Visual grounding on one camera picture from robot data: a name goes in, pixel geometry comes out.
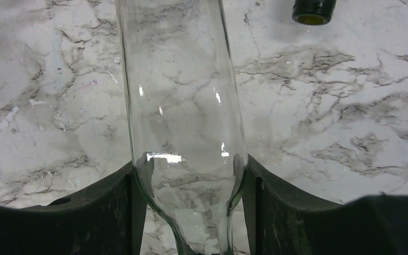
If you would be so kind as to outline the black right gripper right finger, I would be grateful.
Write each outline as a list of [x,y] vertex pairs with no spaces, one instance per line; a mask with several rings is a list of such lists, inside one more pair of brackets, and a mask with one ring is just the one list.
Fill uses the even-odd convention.
[[408,195],[342,205],[250,158],[242,199],[251,254],[408,254]]

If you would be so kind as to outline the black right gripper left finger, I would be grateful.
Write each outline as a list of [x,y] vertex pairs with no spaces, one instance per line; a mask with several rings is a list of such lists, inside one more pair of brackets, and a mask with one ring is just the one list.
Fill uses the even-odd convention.
[[146,208],[128,163],[46,206],[0,206],[0,254],[140,254]]

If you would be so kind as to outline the clear glass wine bottle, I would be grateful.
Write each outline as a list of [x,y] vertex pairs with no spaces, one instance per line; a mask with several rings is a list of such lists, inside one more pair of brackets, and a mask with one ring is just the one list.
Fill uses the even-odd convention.
[[132,163],[179,254],[233,254],[248,152],[222,1],[116,1]]

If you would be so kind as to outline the green wine bottle white label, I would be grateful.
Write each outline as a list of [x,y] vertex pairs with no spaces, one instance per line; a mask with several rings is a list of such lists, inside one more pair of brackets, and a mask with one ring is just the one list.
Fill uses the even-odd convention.
[[323,26],[333,16],[337,0],[296,0],[292,19],[303,25]]

